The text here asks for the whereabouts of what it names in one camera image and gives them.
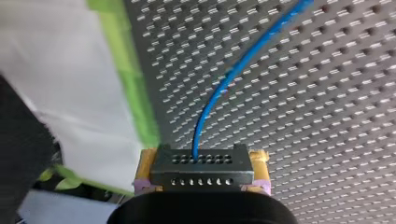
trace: black cylindrical object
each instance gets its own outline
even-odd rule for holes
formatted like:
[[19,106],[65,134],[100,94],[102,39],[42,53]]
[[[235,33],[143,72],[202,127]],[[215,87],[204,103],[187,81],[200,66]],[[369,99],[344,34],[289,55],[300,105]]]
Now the black cylindrical object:
[[297,220],[281,202],[259,193],[153,192],[123,204],[107,223],[297,224]]

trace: purple part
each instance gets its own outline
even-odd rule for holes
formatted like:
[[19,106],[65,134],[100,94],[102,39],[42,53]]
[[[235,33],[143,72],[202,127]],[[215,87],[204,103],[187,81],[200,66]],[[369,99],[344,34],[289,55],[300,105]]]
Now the purple part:
[[260,187],[262,188],[262,193],[268,194],[271,196],[271,181],[270,180],[264,180],[264,179],[258,179],[258,180],[253,180],[253,183],[251,185],[244,185],[242,187],[242,190],[246,190],[247,187]]
[[155,190],[155,186],[151,185],[147,179],[136,179],[134,181],[134,194],[140,195],[142,193]]

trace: blue cable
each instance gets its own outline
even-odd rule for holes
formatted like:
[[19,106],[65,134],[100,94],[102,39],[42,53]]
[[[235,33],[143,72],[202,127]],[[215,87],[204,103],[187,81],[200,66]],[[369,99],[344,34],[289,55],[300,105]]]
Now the blue cable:
[[248,65],[250,60],[257,54],[257,52],[262,49],[265,44],[267,44],[273,35],[279,33],[282,27],[291,21],[293,17],[298,15],[299,13],[305,11],[307,7],[314,0],[300,0],[289,12],[283,15],[270,29],[268,29],[260,38],[259,40],[244,54],[244,56],[233,66],[233,69],[230,73],[221,81],[218,87],[213,92],[212,96],[210,97],[208,103],[206,104],[203,112],[201,113],[200,118],[198,118],[198,122],[195,126],[194,137],[192,139],[192,157],[197,160],[198,159],[198,146],[199,146],[199,139],[201,137],[202,129],[204,128],[204,123],[206,117],[209,115],[210,110],[216,104],[221,92],[228,87],[230,82],[242,72],[242,70]]

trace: white sheet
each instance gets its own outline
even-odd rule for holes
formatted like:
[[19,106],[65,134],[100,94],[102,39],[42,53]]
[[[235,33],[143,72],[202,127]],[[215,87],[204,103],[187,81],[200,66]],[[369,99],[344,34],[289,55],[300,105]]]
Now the white sheet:
[[0,0],[0,70],[60,140],[68,168],[133,190],[142,145],[99,19],[83,0],[46,2]]

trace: perforated metal panel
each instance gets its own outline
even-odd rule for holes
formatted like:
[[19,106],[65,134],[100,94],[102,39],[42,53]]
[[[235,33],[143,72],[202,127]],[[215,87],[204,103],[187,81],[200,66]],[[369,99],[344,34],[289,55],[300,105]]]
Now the perforated metal panel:
[[[295,1],[126,1],[162,138],[191,148],[233,62]],[[270,152],[301,223],[396,223],[396,1],[316,0],[222,94],[203,148]]]

